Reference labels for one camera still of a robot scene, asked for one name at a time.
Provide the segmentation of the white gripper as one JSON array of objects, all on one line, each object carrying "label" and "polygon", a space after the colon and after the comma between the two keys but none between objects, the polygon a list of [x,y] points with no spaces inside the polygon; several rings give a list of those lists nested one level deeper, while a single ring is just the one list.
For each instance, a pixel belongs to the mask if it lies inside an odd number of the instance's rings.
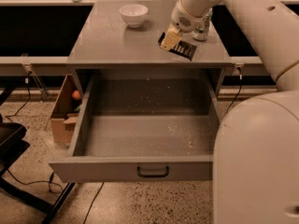
[{"label": "white gripper", "polygon": [[193,31],[207,12],[206,2],[179,0],[172,11],[171,23],[164,33],[160,47],[166,51],[173,49],[181,40],[182,33]]}]

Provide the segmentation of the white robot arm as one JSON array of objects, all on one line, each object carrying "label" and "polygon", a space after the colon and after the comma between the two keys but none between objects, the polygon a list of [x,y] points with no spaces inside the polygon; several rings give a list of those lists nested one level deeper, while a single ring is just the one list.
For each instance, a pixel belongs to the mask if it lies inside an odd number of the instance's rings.
[{"label": "white robot arm", "polygon": [[298,224],[299,17],[279,0],[178,0],[162,49],[223,5],[256,55],[235,60],[258,95],[227,111],[213,151],[214,224]]}]

